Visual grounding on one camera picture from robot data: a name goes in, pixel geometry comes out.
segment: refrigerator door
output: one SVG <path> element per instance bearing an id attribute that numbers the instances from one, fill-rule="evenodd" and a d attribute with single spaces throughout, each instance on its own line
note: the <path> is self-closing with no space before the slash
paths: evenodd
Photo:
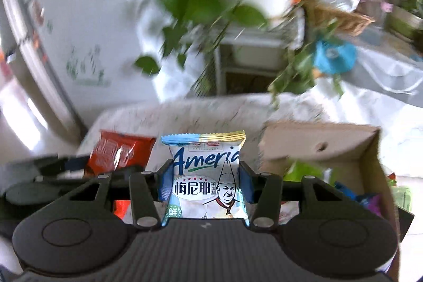
<path id="1" fill-rule="evenodd" d="M 158 103 L 152 79 L 133 64 L 141 54 L 126 0 L 29 0 L 44 52 L 84 124 L 105 109 Z"/>

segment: refrigerator sticker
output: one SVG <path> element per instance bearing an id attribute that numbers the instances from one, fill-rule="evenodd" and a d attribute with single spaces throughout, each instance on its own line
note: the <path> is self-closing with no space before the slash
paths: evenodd
<path id="1" fill-rule="evenodd" d="M 100 46 L 96 45 L 94 50 L 90 49 L 86 55 L 80 56 L 75 47 L 72 47 L 66 63 L 67 75 L 78 85 L 110 86 L 110 80 L 107 80 L 104 75 L 100 51 Z"/>

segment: chef hat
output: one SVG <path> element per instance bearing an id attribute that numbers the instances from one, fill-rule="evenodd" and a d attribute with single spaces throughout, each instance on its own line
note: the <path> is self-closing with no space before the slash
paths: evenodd
<path id="1" fill-rule="evenodd" d="M 217 185 L 221 183 L 235 184 L 235 176 L 233 175 L 232 166 L 229 161 L 225 161 L 223 163 L 222 172 L 220 173 L 219 182 Z"/>

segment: open cardboard box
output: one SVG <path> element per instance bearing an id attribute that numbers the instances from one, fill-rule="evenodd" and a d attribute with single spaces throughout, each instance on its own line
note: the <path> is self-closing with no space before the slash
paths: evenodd
<path id="1" fill-rule="evenodd" d="M 356 194 L 380 193 L 381 214 L 399 235 L 398 212 L 378 160 L 380 129 L 337 123 L 267 122 L 260 142 L 261 172 L 284 176 L 288 158 L 332 168 Z M 388 271 L 398 281 L 399 247 Z"/>

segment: wicker basket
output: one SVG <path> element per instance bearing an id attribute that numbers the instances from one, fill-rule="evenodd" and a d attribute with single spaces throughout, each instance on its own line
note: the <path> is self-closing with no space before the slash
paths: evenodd
<path id="1" fill-rule="evenodd" d="M 337 19 L 339 22 L 338 30 L 351 36 L 360 35 L 369 24 L 375 21 L 372 17 L 367 15 L 357 12 L 344 12 L 323 4 L 307 2 L 305 7 L 308 12 L 309 20 L 311 22 L 315 21 L 315 26 Z"/>

